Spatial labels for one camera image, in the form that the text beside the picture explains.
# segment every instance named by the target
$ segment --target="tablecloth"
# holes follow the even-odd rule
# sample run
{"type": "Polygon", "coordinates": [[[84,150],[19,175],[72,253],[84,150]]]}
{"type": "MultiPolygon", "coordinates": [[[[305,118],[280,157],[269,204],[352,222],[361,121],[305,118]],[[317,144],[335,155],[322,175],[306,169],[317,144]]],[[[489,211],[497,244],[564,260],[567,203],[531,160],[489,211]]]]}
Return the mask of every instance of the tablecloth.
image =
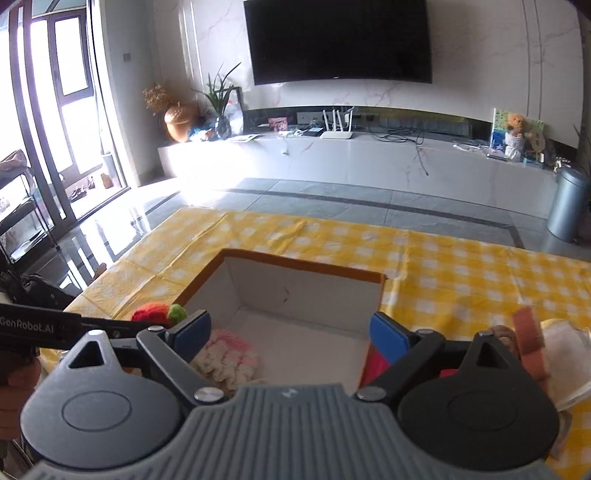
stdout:
{"type": "MultiPolygon", "coordinates": [[[[414,330],[450,339],[511,323],[533,305],[540,320],[590,326],[591,264],[460,238],[311,218],[187,207],[135,245],[68,308],[85,316],[128,319],[148,301],[172,303],[221,248],[243,248],[387,276],[381,310],[414,330]]],[[[51,369],[53,351],[43,351],[51,369]]],[[[560,461],[569,480],[591,468],[591,402],[573,410],[560,461]]]]}

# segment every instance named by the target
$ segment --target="dried flower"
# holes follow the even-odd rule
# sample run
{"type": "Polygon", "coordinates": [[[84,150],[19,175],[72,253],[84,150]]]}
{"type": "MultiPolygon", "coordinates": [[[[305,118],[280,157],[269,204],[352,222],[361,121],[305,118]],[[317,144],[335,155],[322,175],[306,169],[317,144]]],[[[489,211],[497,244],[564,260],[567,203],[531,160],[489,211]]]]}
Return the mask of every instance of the dried flower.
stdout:
{"type": "Polygon", "coordinates": [[[157,83],[153,88],[146,88],[142,92],[142,97],[154,113],[165,112],[168,108],[176,102],[168,94],[163,85],[157,83]]]}

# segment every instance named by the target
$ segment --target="open white box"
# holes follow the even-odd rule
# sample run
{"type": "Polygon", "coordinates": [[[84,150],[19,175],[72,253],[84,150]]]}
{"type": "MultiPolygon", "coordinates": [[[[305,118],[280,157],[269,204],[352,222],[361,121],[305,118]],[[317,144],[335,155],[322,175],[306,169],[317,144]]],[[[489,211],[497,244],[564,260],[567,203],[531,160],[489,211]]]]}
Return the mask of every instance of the open white box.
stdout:
{"type": "Polygon", "coordinates": [[[380,273],[224,249],[176,303],[189,314],[207,310],[212,328],[252,343],[259,353],[255,378],[341,383],[351,394],[362,378],[383,284],[380,273]]]}

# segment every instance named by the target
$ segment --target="human hand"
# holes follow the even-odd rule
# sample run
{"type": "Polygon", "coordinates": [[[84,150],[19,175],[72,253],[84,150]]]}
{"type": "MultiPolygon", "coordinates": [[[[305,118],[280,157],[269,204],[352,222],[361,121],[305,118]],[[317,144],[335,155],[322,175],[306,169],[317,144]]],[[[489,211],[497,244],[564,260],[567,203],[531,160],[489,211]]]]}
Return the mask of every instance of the human hand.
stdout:
{"type": "Polygon", "coordinates": [[[35,358],[8,376],[8,385],[0,387],[0,440],[12,440],[21,434],[21,411],[35,390],[41,364],[35,358]]]}

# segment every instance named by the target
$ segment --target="metal trash can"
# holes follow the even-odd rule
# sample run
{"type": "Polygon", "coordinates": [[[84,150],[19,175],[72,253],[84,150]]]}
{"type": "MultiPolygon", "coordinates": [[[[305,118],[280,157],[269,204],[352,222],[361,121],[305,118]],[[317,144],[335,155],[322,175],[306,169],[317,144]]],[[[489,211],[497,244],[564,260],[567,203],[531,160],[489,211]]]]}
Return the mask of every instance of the metal trash can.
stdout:
{"type": "Polygon", "coordinates": [[[579,219],[589,204],[591,181],[587,175],[573,168],[558,171],[558,190],[546,227],[564,242],[572,242],[577,233],[579,219]]]}

